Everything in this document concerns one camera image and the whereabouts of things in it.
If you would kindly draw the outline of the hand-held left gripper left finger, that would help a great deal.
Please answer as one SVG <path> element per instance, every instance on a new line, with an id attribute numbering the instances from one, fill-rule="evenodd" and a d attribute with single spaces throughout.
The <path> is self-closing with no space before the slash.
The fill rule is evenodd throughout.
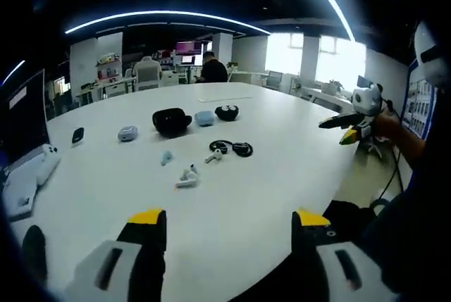
<path id="1" fill-rule="evenodd" d="M 96 247 L 75 267 L 66 301 L 160 301 L 166 271 L 166 211 L 133 215 L 115 240 Z"/>

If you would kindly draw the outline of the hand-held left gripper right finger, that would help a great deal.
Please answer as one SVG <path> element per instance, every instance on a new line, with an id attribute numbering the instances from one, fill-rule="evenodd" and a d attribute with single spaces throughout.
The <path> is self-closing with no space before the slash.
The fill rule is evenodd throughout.
<path id="1" fill-rule="evenodd" d="M 292 213 L 294 278 L 304 301 L 389 301 L 381 269 L 351 241 L 341 242 L 329 220 Z"/>

